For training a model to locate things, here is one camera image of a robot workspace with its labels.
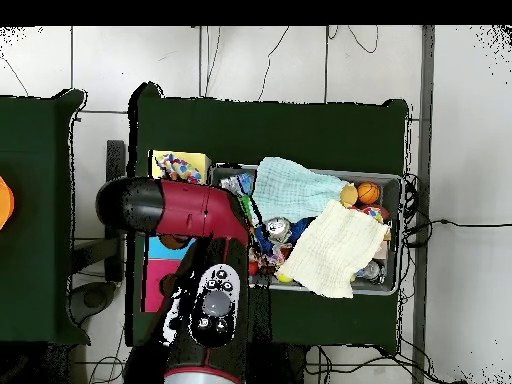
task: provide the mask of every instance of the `blue towel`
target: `blue towel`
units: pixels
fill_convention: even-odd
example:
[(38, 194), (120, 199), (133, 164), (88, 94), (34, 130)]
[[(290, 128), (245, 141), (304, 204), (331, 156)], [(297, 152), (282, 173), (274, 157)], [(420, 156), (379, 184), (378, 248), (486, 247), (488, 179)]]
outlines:
[(258, 166), (253, 199), (263, 221), (286, 218), (298, 222), (322, 213), (329, 200), (340, 200), (347, 184), (332, 175), (316, 174), (291, 160), (267, 157)]

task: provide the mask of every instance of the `orange object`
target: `orange object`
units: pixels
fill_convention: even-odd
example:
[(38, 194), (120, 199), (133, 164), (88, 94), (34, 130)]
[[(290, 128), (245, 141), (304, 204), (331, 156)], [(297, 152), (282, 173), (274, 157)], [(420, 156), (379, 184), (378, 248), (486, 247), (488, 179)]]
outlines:
[(11, 189), (0, 177), (0, 230), (5, 225), (14, 210), (14, 195)]
[(361, 203), (370, 205), (377, 201), (380, 195), (380, 190), (374, 183), (361, 183), (359, 187), (357, 187), (357, 194)]

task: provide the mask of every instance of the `dark green table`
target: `dark green table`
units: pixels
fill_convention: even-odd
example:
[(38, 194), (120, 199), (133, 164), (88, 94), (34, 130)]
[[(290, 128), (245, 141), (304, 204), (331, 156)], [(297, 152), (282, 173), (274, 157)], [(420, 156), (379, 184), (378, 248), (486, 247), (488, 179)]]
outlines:
[[(127, 175), (147, 175), (150, 149), (201, 152), (214, 162), (244, 164), (281, 156), (308, 168), (401, 175), (407, 112), (403, 100), (373, 106), (161, 98), (155, 85), (143, 84), (130, 101)], [(133, 310), (128, 307), (126, 317), (133, 334), (127, 341), (139, 344), (152, 314), (140, 312), (143, 238), (134, 245), (133, 287), (127, 293)], [(397, 294), (327, 299), (272, 291), (274, 342), (376, 344), (394, 352), (396, 321)]]
[(0, 341), (87, 343), (69, 319), (72, 116), (84, 99), (0, 97), (0, 175), (14, 212), (0, 231)]

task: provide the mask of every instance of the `yellow cloth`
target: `yellow cloth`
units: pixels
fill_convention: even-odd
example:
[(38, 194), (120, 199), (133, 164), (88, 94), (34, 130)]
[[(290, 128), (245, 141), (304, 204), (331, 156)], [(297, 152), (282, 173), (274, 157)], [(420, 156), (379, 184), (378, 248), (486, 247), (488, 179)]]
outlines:
[(388, 228), (330, 200), (300, 236), (279, 273), (316, 294), (352, 298), (350, 278), (368, 265)]
[(208, 168), (211, 164), (210, 159), (204, 153), (188, 153), (188, 152), (175, 152), (172, 150), (153, 150), (153, 157), (151, 158), (151, 176), (153, 178), (160, 178), (160, 168), (156, 164), (155, 158), (159, 159), (164, 155), (172, 153), (175, 157), (183, 159), (196, 168), (201, 174), (200, 184), (206, 184)]

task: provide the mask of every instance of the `storage bin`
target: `storage bin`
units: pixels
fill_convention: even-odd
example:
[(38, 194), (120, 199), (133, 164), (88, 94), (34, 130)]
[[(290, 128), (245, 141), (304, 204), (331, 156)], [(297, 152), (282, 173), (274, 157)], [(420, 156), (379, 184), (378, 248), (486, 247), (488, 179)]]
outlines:
[[(255, 179), (257, 177), (257, 168), (256, 165), (217, 163), (212, 165), (209, 169), (208, 182), (212, 186), (219, 186), (221, 179), (242, 173), (247, 173)], [(380, 197), (376, 203), (384, 206), (388, 210), (389, 219), (387, 223), (391, 227), (391, 241), (388, 243), (389, 251), (387, 259), (385, 261), (374, 259), (380, 262), (384, 268), (383, 278), (380, 284), (371, 283), (363, 278), (356, 278), (352, 283), (352, 290), (354, 294), (359, 295), (388, 296), (393, 294), (397, 290), (400, 280), (402, 228), (404, 224), (403, 204), (405, 196), (403, 179), (398, 175), (391, 174), (320, 169), (311, 169), (311, 171), (319, 174), (334, 175), (342, 180), (353, 182), (356, 185), (364, 181), (371, 181), (379, 186)], [(255, 275), (254, 277), (249, 277), (249, 284), (251, 287), (255, 284), (269, 285), (269, 287), (274, 290), (309, 291), (309, 289), (296, 282), (283, 284), (274, 276), (269, 275)]]

